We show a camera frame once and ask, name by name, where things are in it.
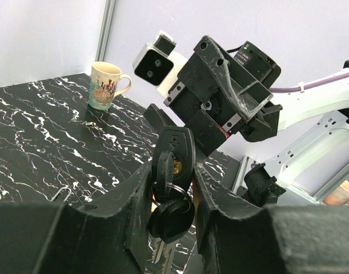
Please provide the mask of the orange black padlock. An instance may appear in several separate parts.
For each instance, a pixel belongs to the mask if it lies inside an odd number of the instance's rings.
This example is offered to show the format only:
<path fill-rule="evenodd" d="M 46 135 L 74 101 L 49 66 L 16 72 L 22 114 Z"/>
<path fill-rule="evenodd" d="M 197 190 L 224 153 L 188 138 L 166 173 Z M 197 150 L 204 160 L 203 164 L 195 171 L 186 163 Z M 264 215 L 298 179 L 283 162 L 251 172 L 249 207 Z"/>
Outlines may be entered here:
<path fill-rule="evenodd" d="M 153 194 L 158 203 L 183 199 L 184 194 L 166 186 L 172 183 L 187 191 L 194 173 L 195 142 L 186 127 L 166 126 L 159 134 L 153 160 Z"/>

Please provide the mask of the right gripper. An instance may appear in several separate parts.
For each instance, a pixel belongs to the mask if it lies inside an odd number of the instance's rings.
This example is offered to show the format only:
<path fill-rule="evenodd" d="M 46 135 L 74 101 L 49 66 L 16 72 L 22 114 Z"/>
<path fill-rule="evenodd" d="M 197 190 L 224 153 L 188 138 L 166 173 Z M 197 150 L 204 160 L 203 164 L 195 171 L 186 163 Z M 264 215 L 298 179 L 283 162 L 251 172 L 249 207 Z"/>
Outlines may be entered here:
<path fill-rule="evenodd" d="M 203 163 L 231 135 L 251 143 L 275 137 L 281 105 L 273 104 L 270 87 L 280 66 L 254 44 L 245 42 L 231 56 L 210 36 L 203 36 L 178 73 L 165 104 L 185 124 L 178 126 L 150 104 L 144 117 L 176 156 L 192 155 Z"/>

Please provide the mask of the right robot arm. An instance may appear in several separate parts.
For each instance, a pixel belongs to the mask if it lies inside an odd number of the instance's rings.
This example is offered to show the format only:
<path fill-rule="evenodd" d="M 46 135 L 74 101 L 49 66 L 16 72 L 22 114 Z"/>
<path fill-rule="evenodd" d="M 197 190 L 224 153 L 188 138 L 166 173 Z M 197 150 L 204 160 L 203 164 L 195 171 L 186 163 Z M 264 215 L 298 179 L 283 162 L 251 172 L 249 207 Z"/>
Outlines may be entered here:
<path fill-rule="evenodd" d="M 262 142 L 313 119 L 291 144 L 250 165 L 232 190 L 257 206 L 336 202 L 338 186 L 306 188 L 295 179 L 349 141 L 349 61 L 330 76 L 275 88 L 280 66 L 250 41 L 225 50 L 206 35 L 189 58 L 175 46 L 172 37 L 159 33 L 134 64 L 135 73 L 157 88 L 183 122 L 177 127 L 154 104 L 145 113 L 159 133 L 153 158 L 158 200 L 182 196 L 194 182 L 195 164 L 231 136 Z"/>

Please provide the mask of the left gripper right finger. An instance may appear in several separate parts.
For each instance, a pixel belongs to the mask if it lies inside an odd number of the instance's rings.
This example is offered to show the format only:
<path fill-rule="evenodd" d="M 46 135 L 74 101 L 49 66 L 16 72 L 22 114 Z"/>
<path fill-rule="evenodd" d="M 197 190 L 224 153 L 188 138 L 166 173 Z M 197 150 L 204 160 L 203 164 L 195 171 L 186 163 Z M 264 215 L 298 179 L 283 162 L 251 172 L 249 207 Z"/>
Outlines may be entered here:
<path fill-rule="evenodd" d="M 259 208 L 201 164 L 193 195 L 205 273 L 349 273 L 349 206 Z"/>

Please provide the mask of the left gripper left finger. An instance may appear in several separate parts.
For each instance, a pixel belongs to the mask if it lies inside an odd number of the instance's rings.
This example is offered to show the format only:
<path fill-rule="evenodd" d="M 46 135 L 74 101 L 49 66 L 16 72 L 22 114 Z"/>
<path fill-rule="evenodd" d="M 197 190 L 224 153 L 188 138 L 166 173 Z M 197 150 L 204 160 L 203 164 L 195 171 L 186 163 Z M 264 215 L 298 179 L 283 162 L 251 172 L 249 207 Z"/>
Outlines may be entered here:
<path fill-rule="evenodd" d="M 143 273 L 151 164 L 91 203 L 0 202 L 0 273 Z"/>

